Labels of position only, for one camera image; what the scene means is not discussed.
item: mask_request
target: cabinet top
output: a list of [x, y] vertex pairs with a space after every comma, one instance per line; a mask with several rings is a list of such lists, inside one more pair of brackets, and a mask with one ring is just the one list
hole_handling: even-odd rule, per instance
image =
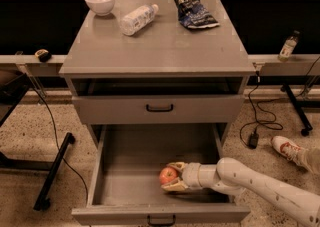
[[[220, 26], [188, 30], [174, 0], [116, 0], [100, 17], [89, 11], [60, 70], [62, 76], [243, 75], [253, 72], [220, 0], [200, 0]], [[154, 21], [131, 37], [119, 22], [144, 4], [157, 4]]]

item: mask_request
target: black cable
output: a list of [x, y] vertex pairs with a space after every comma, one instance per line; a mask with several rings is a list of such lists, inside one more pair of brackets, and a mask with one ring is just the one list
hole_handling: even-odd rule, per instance
[[[55, 123], [53, 114], [52, 114], [52, 112], [50, 110], [50, 107], [47, 104], [46, 100], [42, 97], [42, 95], [34, 87], [32, 87], [32, 88], [38, 94], [38, 96], [40, 97], [41, 101], [45, 104], [46, 108], [48, 109], [48, 112], [50, 114], [51, 121], [52, 121], [52, 124], [53, 124], [53, 130], [54, 130], [54, 136], [55, 136], [56, 145], [57, 145], [58, 151], [60, 151], [60, 146], [59, 146], [59, 143], [58, 143], [57, 127], [56, 127], [56, 123]], [[73, 167], [70, 166], [70, 164], [67, 162], [67, 160], [65, 158], [62, 158], [62, 160], [81, 179], [81, 181], [82, 181], [82, 183], [84, 185], [85, 191], [86, 191], [86, 203], [88, 203], [88, 187], [87, 187], [87, 184], [84, 181], [83, 177]]]
[[[320, 56], [311, 64], [311, 67], [309, 68], [308, 72], [306, 73], [306, 75], [304, 75], [305, 77], [307, 77], [309, 75], [309, 73], [313, 69], [314, 65], [319, 61], [319, 59], [320, 59]], [[303, 88], [302, 92], [300, 94], [296, 95], [295, 97], [297, 98], [298, 96], [303, 95], [306, 90], [307, 90], [307, 83], [304, 84], [304, 88]]]
[[[311, 70], [313, 69], [314, 65], [319, 61], [320, 59], [320, 56], [312, 63], [312, 65], [310, 66], [309, 70], [307, 71], [307, 73], [305, 74], [305, 77], [307, 77], [309, 75], [309, 73], [311, 72]], [[265, 101], [259, 101], [257, 102], [257, 107], [259, 108], [260, 111], [262, 112], [265, 112], [265, 113], [268, 113], [268, 114], [271, 114], [271, 116], [273, 116], [273, 120], [259, 120], [258, 119], [258, 116], [257, 116], [257, 110], [254, 106], [254, 103], [251, 99], [251, 94], [258, 89], [259, 85], [260, 85], [260, 75], [259, 75], [259, 72], [256, 71], [256, 74], [257, 74], [257, 86], [252, 89], [249, 94], [248, 94], [248, 98], [249, 98], [249, 101], [251, 103], [251, 106], [252, 106], [252, 109], [254, 111], [254, 118], [255, 118], [255, 121], [253, 122], [250, 122], [250, 123], [247, 123], [245, 125], [243, 125], [241, 128], [240, 128], [240, 139], [241, 139], [241, 142], [248, 148], [252, 149], [248, 143], [246, 143], [244, 140], [243, 140], [243, 137], [242, 137], [242, 130], [246, 127], [246, 126], [250, 126], [250, 125], [253, 125], [253, 124], [256, 124], [256, 127], [254, 129], [254, 133], [257, 133], [257, 129], [259, 126], [263, 126], [265, 128], [268, 128], [268, 129], [272, 129], [272, 130], [283, 130], [283, 126], [280, 124], [280, 123], [277, 123], [276, 120], [277, 120], [277, 117], [274, 113], [272, 113], [271, 111], [266, 111], [264, 110], [260, 104], [261, 103], [270, 103], [270, 102], [274, 102], [274, 101], [277, 101], [277, 100], [280, 100], [280, 98], [278, 99], [271, 99], [271, 100], [265, 100]], [[303, 91], [296, 95], [295, 97], [298, 97], [298, 96], [301, 96], [307, 89], [307, 84], [304, 85], [304, 89]]]
[[259, 101], [257, 102], [257, 107], [259, 108], [259, 110], [261, 110], [262, 112], [265, 112], [265, 113], [268, 113], [270, 114], [273, 119], [272, 120], [260, 120], [258, 118], [258, 112], [257, 112], [257, 109], [252, 101], [252, 98], [251, 98], [251, 94], [258, 89], [259, 85], [260, 85], [260, 77], [259, 77], [259, 72], [257, 72], [257, 80], [258, 80], [258, 84], [256, 85], [256, 87], [254, 89], [252, 89], [249, 94], [248, 94], [248, 98], [249, 98], [249, 101], [250, 101], [250, 104], [252, 106], [252, 109], [254, 111], [254, 119], [255, 121], [253, 122], [250, 122], [250, 123], [246, 123], [245, 125], [243, 125], [241, 128], [240, 128], [240, 140], [242, 142], [243, 145], [245, 145], [247, 148], [249, 149], [253, 149], [251, 146], [249, 146], [249, 144], [247, 142], [244, 141], [243, 137], [242, 137], [242, 131], [245, 127], [247, 126], [250, 126], [250, 125], [253, 125], [253, 124], [256, 124], [255, 128], [254, 128], [254, 132], [252, 132], [252, 134], [256, 134], [257, 133], [257, 129], [259, 126], [262, 126], [262, 127], [265, 127], [265, 128], [268, 128], [268, 129], [271, 129], [271, 130], [282, 130], [283, 129], [283, 126], [280, 124], [280, 123], [277, 123], [276, 120], [277, 120], [277, 117], [274, 113], [272, 113], [271, 111], [267, 111], [265, 109], [263, 109], [260, 104], [261, 103], [269, 103], [269, 102], [273, 102], [273, 101], [276, 101], [276, 100], [279, 100], [279, 99], [272, 99], [272, 100], [264, 100], [264, 101]]

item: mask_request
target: plastic bottle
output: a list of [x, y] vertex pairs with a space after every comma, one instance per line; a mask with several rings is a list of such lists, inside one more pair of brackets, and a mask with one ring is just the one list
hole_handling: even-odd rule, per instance
[[120, 21], [120, 29], [123, 34], [131, 36], [152, 22], [159, 7], [156, 4], [143, 5], [127, 14]]
[[281, 62], [286, 62], [289, 59], [289, 57], [291, 56], [292, 51], [294, 50], [294, 48], [298, 44], [299, 35], [300, 35], [300, 32], [294, 31], [293, 34], [286, 39], [286, 42], [284, 43], [284, 45], [280, 51], [280, 54], [278, 56], [278, 59]]

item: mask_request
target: red apple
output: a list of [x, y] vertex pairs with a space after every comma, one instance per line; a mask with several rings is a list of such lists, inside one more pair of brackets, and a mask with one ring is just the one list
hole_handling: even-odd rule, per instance
[[161, 170], [159, 180], [161, 184], [171, 182], [173, 179], [178, 177], [178, 172], [172, 167], [165, 167]]

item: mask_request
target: power cord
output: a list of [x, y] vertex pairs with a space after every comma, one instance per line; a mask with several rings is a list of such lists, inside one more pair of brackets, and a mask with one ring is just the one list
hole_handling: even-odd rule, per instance
[[[43, 98], [43, 96], [33, 87], [33, 90], [38, 94], [38, 96], [40, 97], [41, 101], [45, 104], [46, 108], [48, 109], [48, 112], [50, 114], [50, 117], [51, 117], [51, 121], [52, 121], [52, 124], [53, 124], [53, 129], [54, 129], [54, 136], [55, 136], [55, 141], [56, 141], [56, 145], [57, 145], [57, 148], [58, 148], [58, 151], [60, 151], [60, 146], [59, 146], [59, 143], [58, 143], [58, 135], [57, 135], [57, 127], [56, 127], [56, 123], [55, 123], [55, 120], [53, 118], [53, 115], [52, 115], [52, 112], [50, 110], [50, 107], [49, 105], [47, 104], [46, 100]], [[85, 188], [85, 192], [86, 192], [86, 203], [88, 202], [88, 187], [87, 187], [87, 184], [86, 182], [84, 181], [83, 177], [72, 167], [70, 166], [70, 164], [67, 162], [67, 160], [65, 158], [62, 158], [62, 160], [64, 161], [64, 163], [76, 174], [79, 176], [79, 178], [81, 179], [83, 185], [84, 185], [84, 188]]]
[[[283, 126], [276, 122], [277, 120], [277, 116], [271, 112], [271, 111], [267, 111], [265, 109], [263, 109], [261, 107], [261, 104], [262, 103], [270, 103], [270, 102], [273, 102], [273, 101], [276, 101], [276, 100], [279, 100], [279, 99], [272, 99], [272, 100], [263, 100], [263, 101], [259, 101], [257, 102], [257, 106], [254, 105], [253, 101], [252, 101], [252, 98], [251, 98], [251, 94], [256, 91], [258, 89], [258, 87], [260, 86], [260, 75], [259, 75], [259, 72], [257, 71], [256, 72], [257, 74], [257, 85], [254, 89], [252, 89], [249, 94], [248, 94], [248, 98], [249, 98], [249, 101], [250, 101], [250, 104], [252, 106], [252, 109], [254, 111], [254, 118], [255, 118], [255, 121], [253, 122], [249, 122], [249, 123], [246, 123], [244, 124], [241, 128], [240, 128], [240, 140], [242, 142], [242, 144], [249, 148], [249, 149], [255, 149], [258, 145], [258, 140], [259, 140], [259, 134], [257, 132], [258, 130], [258, 127], [259, 126], [262, 126], [262, 127], [265, 127], [265, 128], [268, 128], [268, 129], [272, 129], [272, 130], [282, 130], [283, 129]], [[267, 113], [267, 114], [270, 114], [273, 118], [271, 120], [268, 120], [268, 119], [259, 119], [258, 118], [258, 111], [256, 109], [256, 107], [264, 112], [264, 113]], [[251, 125], [256, 125], [255, 128], [254, 128], [254, 131], [250, 134], [249, 138], [248, 138], [248, 142], [246, 142], [244, 139], [243, 139], [243, 136], [242, 136], [242, 131], [245, 127], [247, 126], [251, 126]]]
[[[306, 73], [305, 77], [307, 77], [307, 76], [309, 75], [309, 73], [310, 73], [311, 70], [313, 69], [314, 65], [319, 61], [319, 59], [320, 59], [320, 56], [311, 64], [311, 67], [309, 68], [309, 70], [308, 70], [308, 72]], [[296, 95], [295, 97], [297, 98], [297, 97], [303, 95], [303, 94], [306, 92], [307, 88], [308, 88], [308, 85], [307, 85], [307, 83], [305, 83], [302, 92], [300, 92], [300, 93], [299, 93], [298, 95]]]

